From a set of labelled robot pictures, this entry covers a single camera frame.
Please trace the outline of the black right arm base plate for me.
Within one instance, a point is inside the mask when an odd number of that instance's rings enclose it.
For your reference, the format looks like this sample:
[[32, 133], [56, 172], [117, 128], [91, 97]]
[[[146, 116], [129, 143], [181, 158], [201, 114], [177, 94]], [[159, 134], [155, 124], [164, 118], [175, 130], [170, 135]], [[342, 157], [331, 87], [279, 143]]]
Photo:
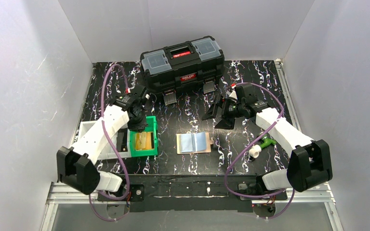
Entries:
[[279, 190], [263, 191], [261, 188], [257, 188], [255, 183], [240, 183], [236, 192], [245, 196], [239, 196], [241, 201], [257, 201], [257, 204], [272, 205], [276, 201], [287, 200], [287, 193], [285, 190], [280, 190], [280, 193], [275, 194]]

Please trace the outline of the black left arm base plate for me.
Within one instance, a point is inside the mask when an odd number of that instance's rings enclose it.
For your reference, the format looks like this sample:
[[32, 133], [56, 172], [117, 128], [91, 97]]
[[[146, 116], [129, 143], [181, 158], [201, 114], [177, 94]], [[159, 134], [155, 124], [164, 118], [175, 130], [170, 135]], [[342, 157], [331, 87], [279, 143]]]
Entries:
[[[100, 202], [116, 202], [115, 198], [122, 197], [126, 191], [126, 185], [120, 188], [117, 192], [105, 191], [104, 196], [98, 193], [97, 201]], [[141, 202], [145, 198], [145, 186], [142, 184], [131, 184], [127, 196], [122, 201], [128, 202]]]

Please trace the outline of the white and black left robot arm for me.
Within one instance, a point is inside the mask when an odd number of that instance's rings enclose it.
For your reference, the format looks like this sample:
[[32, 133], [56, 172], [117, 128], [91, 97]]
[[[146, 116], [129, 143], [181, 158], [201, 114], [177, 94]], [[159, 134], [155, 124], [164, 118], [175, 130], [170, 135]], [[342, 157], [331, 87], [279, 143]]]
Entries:
[[99, 171], [95, 164], [111, 137], [121, 128], [142, 132], [147, 127], [144, 106], [149, 99], [146, 87], [137, 85], [128, 93], [118, 93], [102, 116], [70, 147], [56, 153], [58, 180], [89, 195], [94, 191], [117, 192], [123, 179], [113, 173]]

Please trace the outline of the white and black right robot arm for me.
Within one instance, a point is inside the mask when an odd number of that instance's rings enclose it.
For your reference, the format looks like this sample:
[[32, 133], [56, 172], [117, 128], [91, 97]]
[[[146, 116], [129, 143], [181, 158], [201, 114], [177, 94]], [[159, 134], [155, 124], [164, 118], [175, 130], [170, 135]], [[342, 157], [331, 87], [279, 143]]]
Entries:
[[203, 120], [213, 119], [221, 109], [221, 120], [216, 129], [233, 129], [236, 118], [253, 118], [255, 124], [264, 131], [256, 140], [269, 134], [289, 154], [288, 167], [256, 177], [255, 185], [234, 191], [234, 195], [247, 198], [270, 197], [293, 188], [297, 192], [306, 191], [333, 178], [330, 147], [324, 140], [314, 140], [304, 135], [286, 118], [284, 107], [277, 110], [269, 103], [261, 101], [254, 94], [254, 83], [238, 83], [228, 96], [216, 94]]

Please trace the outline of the yellow cards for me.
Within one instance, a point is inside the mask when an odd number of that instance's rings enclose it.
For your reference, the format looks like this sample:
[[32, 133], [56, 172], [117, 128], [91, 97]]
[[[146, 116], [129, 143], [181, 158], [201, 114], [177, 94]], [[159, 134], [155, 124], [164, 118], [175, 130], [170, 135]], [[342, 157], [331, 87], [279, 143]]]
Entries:
[[135, 149], [136, 150], [153, 150], [154, 145], [154, 133], [153, 132], [140, 132], [135, 135]]

